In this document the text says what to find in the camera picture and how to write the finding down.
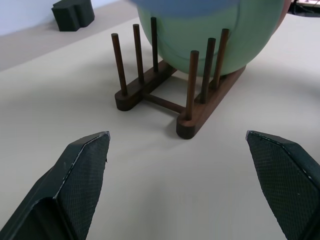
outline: wooden base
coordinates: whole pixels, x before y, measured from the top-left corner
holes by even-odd
[[[121,86],[121,90],[114,96],[116,107],[121,111],[129,111],[139,102],[145,100],[177,112],[179,116],[176,119],[176,133],[183,139],[191,139],[205,124],[246,67],[228,75],[221,76],[221,69],[229,35],[229,30],[223,29],[221,32],[214,76],[211,82],[210,72],[212,69],[216,39],[208,39],[201,93],[196,98],[195,88],[199,60],[199,52],[196,50],[193,50],[190,53],[186,107],[154,96],[151,94],[152,91],[170,78],[177,70],[165,61],[158,63],[157,21],[154,17],[151,18],[151,30],[153,67],[144,72],[139,25],[133,25],[138,77],[128,85],[126,84],[119,37],[116,33],[111,35]]]
[[[209,88],[208,101],[201,104],[201,94],[194,100],[192,120],[186,120],[186,112],[183,111],[176,119],[176,133],[183,139],[192,139],[200,128],[205,124],[207,119],[217,108],[219,103],[229,92],[246,67],[221,77],[220,84],[217,89]]]

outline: textured gripper pad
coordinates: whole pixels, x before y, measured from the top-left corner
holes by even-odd
[[[85,240],[103,184],[109,137],[87,143],[58,194],[58,202],[78,240]]]
[[[288,240],[305,240],[319,221],[320,166],[298,144],[249,131],[263,194]]]

